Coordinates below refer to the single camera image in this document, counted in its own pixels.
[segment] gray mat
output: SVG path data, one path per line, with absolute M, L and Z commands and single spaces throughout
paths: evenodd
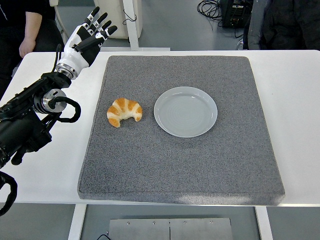
M 205 134 L 179 138 L 154 118 L 165 91 L 208 93 L 218 117 Z M 138 101 L 111 126 L 117 98 Z M 250 62 L 234 56 L 111 56 L 78 181 L 81 199 L 154 203 L 277 205 L 285 195 Z

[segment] person's hand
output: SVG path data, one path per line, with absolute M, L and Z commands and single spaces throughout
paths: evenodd
M 20 47 L 19 47 L 19 54 L 21 58 L 24 58 L 25 55 L 31 53 L 36 46 L 36 41 L 31 38 L 24 38 Z

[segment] white plate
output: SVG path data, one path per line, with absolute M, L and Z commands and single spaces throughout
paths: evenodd
M 167 133 L 192 138 L 206 133 L 217 120 L 215 101 L 204 91 L 179 86 L 164 92 L 155 102 L 154 117 Z

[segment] black robotic arm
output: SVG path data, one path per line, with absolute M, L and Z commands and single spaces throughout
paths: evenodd
M 74 123 L 79 119 L 80 105 L 61 89 L 68 88 L 82 69 L 92 65 L 103 42 L 117 30 L 116 26 L 110 26 L 111 21 L 99 28 L 107 13 L 91 24 L 98 11 L 99 7 L 96 7 L 83 24 L 76 27 L 60 59 L 58 55 L 61 57 L 61 51 L 59 54 L 57 48 L 52 72 L 44 73 L 39 80 L 0 107 L 0 169 L 13 155 L 11 163 L 18 165 L 25 153 L 37 152 L 51 142 L 49 131 L 57 121 Z M 67 104 L 75 108 L 75 114 L 72 118 L 60 118 Z M 47 116 L 40 120 L 36 113 Z M 0 189 L 4 184 L 10 185 L 11 193 L 0 210 L 0 216 L 10 209 L 17 197 L 16 181 L 0 171 Z

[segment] black cable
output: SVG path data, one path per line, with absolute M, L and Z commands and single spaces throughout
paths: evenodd
M 52 69 L 52 73 L 55 71 L 56 69 L 56 65 L 57 65 L 57 62 L 58 60 L 61 59 L 61 52 L 62 52 L 62 46 L 61 44 L 59 43 L 58 46 L 56 47 L 56 50 L 55 50 L 55 60 L 54 60 L 54 65 L 53 65 L 53 69 Z
M 213 21 L 222 20 L 219 0 L 203 0 L 198 4 L 196 9 L 198 13 Z
M 97 240 L 99 240 L 102 236 L 105 236 L 107 239 L 112 240 L 110 237 L 108 237 L 108 235 L 105 235 L 105 234 L 101 234 L 100 237 L 98 237 Z
M 241 34 L 240 36 L 236 36 L 236 28 L 234 28 L 234 37 L 236 38 L 236 39 L 238 39 L 238 38 L 241 38 L 243 36 L 243 34 Z
M 2 209 L 0 209 L 0 216 L 4 215 L 6 212 L 9 211 L 11 206 L 14 204 L 14 201 L 16 200 L 17 197 L 17 192 L 18 192 L 18 184 L 15 181 L 15 179 L 0 171 L 0 189 L 5 185 L 9 184 L 10 185 L 10 194 L 8 195 L 5 204 Z
M 74 107 L 74 110 L 75 110 L 75 114 L 72 118 L 61 118 L 59 117 L 57 119 L 57 121 L 61 122 L 61 123 L 75 123 L 79 118 L 80 118 L 80 115 L 81 115 L 81 107 L 79 105 L 79 103 L 77 103 L 76 101 L 66 97 L 66 96 L 57 96 L 55 97 L 54 99 L 50 100 L 48 102 L 48 106 L 51 108 L 51 109 L 55 109 L 56 107 L 56 103 L 59 103 L 59 102 L 65 102 L 67 104 L 70 104 L 71 106 Z

